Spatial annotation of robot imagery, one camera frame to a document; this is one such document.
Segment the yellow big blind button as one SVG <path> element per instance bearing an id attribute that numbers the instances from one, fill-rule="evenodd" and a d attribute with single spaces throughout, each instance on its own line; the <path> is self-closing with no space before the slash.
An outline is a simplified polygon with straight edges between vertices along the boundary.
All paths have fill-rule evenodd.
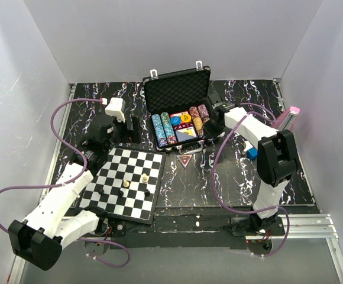
<path id="1" fill-rule="evenodd" d="M 191 122 L 192 117 L 188 113 L 185 113 L 180 116 L 180 119 L 181 119 L 181 122 L 185 124 L 185 123 Z"/>

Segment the blue playing card deck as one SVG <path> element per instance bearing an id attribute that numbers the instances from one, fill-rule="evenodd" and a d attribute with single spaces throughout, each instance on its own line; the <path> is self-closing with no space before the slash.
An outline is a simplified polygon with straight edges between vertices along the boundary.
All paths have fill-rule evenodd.
<path id="1" fill-rule="evenodd" d="M 185 127 L 181 129 L 176 128 L 174 130 L 174 133 L 179 143 L 198 138 L 198 135 L 194 127 Z"/>

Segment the red playing card deck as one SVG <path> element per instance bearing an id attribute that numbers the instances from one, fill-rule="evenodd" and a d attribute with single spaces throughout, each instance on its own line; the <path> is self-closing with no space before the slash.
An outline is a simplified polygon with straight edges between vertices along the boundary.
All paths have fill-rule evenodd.
<path id="1" fill-rule="evenodd" d="M 188 111 L 184 111 L 184 112 L 177 112 L 177 113 L 174 113 L 174 114 L 170 114 L 170 118 L 173 117 L 173 116 L 178 116 L 180 117 L 182 114 L 185 114 L 185 113 L 188 113 L 190 115 L 190 113 Z"/>

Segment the blue small blind button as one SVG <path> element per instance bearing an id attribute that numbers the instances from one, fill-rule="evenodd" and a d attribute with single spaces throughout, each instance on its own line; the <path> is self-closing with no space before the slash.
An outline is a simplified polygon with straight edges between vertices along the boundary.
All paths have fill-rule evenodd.
<path id="1" fill-rule="evenodd" d="M 181 118 L 178 116 L 173 116 L 170 118 L 170 122 L 172 125 L 180 125 L 181 124 Z"/>

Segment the black poker set case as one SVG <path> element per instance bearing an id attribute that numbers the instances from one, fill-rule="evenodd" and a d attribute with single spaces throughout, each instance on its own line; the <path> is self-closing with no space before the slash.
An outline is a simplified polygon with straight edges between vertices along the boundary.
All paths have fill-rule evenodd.
<path id="1" fill-rule="evenodd" d="M 152 126 L 151 116 L 166 112 L 174 114 L 204 103 L 210 85 L 211 68 L 201 61 L 196 66 L 170 73 L 159 74 L 150 70 L 143 78 L 144 97 L 149 113 L 147 122 Z"/>

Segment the triangular all-in marker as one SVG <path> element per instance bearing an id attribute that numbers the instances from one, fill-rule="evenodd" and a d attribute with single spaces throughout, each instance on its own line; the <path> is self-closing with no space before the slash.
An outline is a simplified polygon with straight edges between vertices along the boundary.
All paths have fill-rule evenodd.
<path id="1" fill-rule="evenodd" d="M 181 165 L 186 168 L 192 158 L 191 154 L 180 154 L 177 156 L 178 161 Z"/>

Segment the black white chess board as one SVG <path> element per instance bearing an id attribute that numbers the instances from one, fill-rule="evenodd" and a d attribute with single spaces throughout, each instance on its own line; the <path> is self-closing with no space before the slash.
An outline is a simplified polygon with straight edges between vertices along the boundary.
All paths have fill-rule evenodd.
<path id="1" fill-rule="evenodd" d="M 85 187 L 79 208 L 96 206 L 113 218 L 151 224 L 165 161 L 161 152 L 112 149 L 106 164 Z"/>

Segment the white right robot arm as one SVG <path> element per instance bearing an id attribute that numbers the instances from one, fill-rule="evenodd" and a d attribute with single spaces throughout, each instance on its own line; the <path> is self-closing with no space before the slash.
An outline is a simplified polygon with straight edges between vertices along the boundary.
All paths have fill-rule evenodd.
<path id="1" fill-rule="evenodd" d="M 210 115 L 203 129 L 208 135 L 217 137 L 224 128 L 231 131 L 216 153 L 217 165 L 226 143 L 238 133 L 257 151 L 257 173 L 261 179 L 257 198 L 250 211 L 249 229 L 256 235 L 263 235 L 276 223 L 280 200 L 291 177 L 296 173 L 299 159 L 295 138 L 290 130 L 279 131 L 265 125 L 261 114 L 224 101 L 219 95 L 208 95 L 204 104 Z"/>

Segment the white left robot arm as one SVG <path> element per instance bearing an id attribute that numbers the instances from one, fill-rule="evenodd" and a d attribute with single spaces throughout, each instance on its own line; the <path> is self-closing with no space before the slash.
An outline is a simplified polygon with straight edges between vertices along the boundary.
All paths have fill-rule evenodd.
<path id="1" fill-rule="evenodd" d="M 109 152 L 120 143 L 139 143 L 141 133 L 138 117 L 124 122 L 115 116 L 97 115 L 65 166 L 58 187 L 51 189 L 22 221 L 14 220 L 8 227 L 14 254 L 46 271 L 58 261 L 63 249 L 80 237 L 87 233 L 103 236 L 108 215 L 95 205 L 68 221 L 62 219 L 106 164 Z"/>

